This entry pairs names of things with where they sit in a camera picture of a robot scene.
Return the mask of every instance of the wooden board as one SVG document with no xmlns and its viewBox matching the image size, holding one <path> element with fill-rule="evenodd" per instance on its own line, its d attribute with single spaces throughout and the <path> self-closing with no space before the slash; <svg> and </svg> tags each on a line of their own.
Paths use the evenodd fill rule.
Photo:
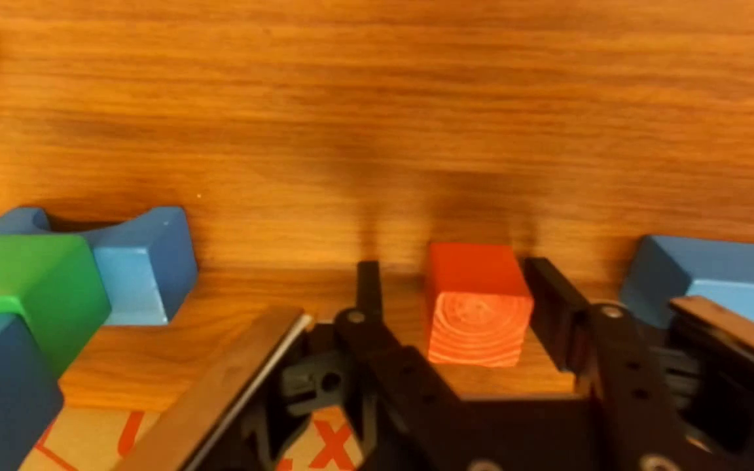
<svg viewBox="0 0 754 471">
<path fill-rule="evenodd" d="M 711 297 L 690 295 L 690 297 L 673 297 L 677 309 L 680 309 L 687 316 L 695 316 L 704 324 L 718 328 L 728 341 L 747 345 L 754 350 L 754 321 L 728 311 L 720 303 L 712 303 Z"/>
<path fill-rule="evenodd" d="M 205 271 L 200 290 L 163 329 L 103 329 L 80 364 L 64 376 L 70 405 L 166 411 L 269 303 L 305 307 L 332 320 L 353 303 L 349 271 Z M 400 342 L 421 345 L 425 290 L 416 274 L 386 274 L 386 321 Z M 437 365 L 466 397 L 567 394 L 569 375 L 557 375 L 535 334 L 526 338 L 515 369 Z"/>
<path fill-rule="evenodd" d="M 166 405 L 265 274 L 416 274 L 430 239 L 614 295 L 641 232 L 754 240 L 754 0 L 0 0 L 0 212 L 167 202 L 201 294 L 101 334 L 76 401 Z"/>
<path fill-rule="evenodd" d="M 248 329 L 224 350 L 213 369 L 178 397 L 131 454 L 120 460 L 118 471 L 188 466 L 197 448 L 205 444 L 205 436 L 218 436 L 218 426 L 237 397 L 251 397 L 265 379 L 263 375 L 275 365 L 306 324 L 309 316 L 301 316 L 298 309 L 265 311 L 265 316 L 251 321 Z"/>
</svg>

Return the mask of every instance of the blue block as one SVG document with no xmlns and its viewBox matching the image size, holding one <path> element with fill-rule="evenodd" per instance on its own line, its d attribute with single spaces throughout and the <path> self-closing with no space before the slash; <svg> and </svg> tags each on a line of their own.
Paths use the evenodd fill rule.
<svg viewBox="0 0 754 471">
<path fill-rule="evenodd" d="M 754 242 L 648 235 L 622 297 L 648 324 L 669 328 L 677 295 L 704 295 L 754 321 Z"/>
<path fill-rule="evenodd" d="M 0 216 L 6 232 L 49 232 L 49 220 L 40 207 L 21 207 Z M 114 303 L 107 324 L 167 324 L 197 283 L 192 231 L 178 207 L 82 235 Z"/>
<path fill-rule="evenodd" d="M 61 409 L 61 388 L 30 328 L 0 314 L 0 469 L 19 469 Z"/>
</svg>

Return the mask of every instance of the red block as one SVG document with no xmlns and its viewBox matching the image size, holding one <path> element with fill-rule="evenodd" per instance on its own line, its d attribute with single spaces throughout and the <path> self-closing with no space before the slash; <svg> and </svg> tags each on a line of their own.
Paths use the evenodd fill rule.
<svg viewBox="0 0 754 471">
<path fill-rule="evenodd" d="M 432 364 L 513 365 L 535 297 L 508 246 L 430 242 Z"/>
</svg>

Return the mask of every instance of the red mark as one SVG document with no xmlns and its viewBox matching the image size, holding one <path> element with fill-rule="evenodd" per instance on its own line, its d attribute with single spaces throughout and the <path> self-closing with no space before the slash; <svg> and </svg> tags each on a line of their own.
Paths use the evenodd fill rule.
<svg viewBox="0 0 754 471">
<path fill-rule="evenodd" d="M 145 411 L 131 411 L 131 415 L 127 419 L 120 436 L 118 436 L 118 454 L 120 458 L 135 451 L 141 420 L 145 420 Z"/>
<path fill-rule="evenodd" d="M 49 426 L 40 434 L 35 451 L 43 452 L 47 460 L 52 460 L 56 466 L 61 466 L 61 469 L 66 469 L 66 471 L 76 471 L 76 466 L 70 466 L 69 460 L 64 460 L 57 452 L 52 452 L 52 451 L 46 444 L 46 440 L 47 440 L 47 434 L 52 431 L 52 426 L 56 426 L 56 423 L 49 423 Z"/>
<path fill-rule="evenodd" d="M 279 460 L 275 471 L 294 471 L 294 460 L 290 458 Z"/>
<path fill-rule="evenodd" d="M 331 460 L 335 460 L 339 469 L 353 469 L 353 464 L 347 452 L 347 441 L 351 436 L 349 423 L 341 423 L 339 428 L 332 428 L 331 420 L 317 419 L 315 426 L 317 426 L 320 436 L 324 440 L 324 451 L 309 466 L 324 469 Z"/>
</svg>

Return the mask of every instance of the bolt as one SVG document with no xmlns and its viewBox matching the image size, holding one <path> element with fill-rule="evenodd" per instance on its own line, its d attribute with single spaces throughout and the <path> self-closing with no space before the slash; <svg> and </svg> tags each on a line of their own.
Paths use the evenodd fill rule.
<svg viewBox="0 0 754 471">
<path fill-rule="evenodd" d="M 362 324 L 362 321 L 366 321 L 366 314 L 364 311 L 349 311 L 349 321 Z"/>
<path fill-rule="evenodd" d="M 504 466 L 488 458 L 478 458 L 472 466 L 466 466 L 466 471 L 504 471 Z"/>
<path fill-rule="evenodd" d="M 641 454 L 640 469 L 641 471 L 680 471 L 678 464 L 673 464 L 669 454 L 659 454 L 659 452 Z"/>
<path fill-rule="evenodd" d="M 622 316 L 624 316 L 624 307 L 606 303 L 606 307 L 602 307 L 602 314 L 610 316 L 610 320 L 622 320 Z"/>
</svg>

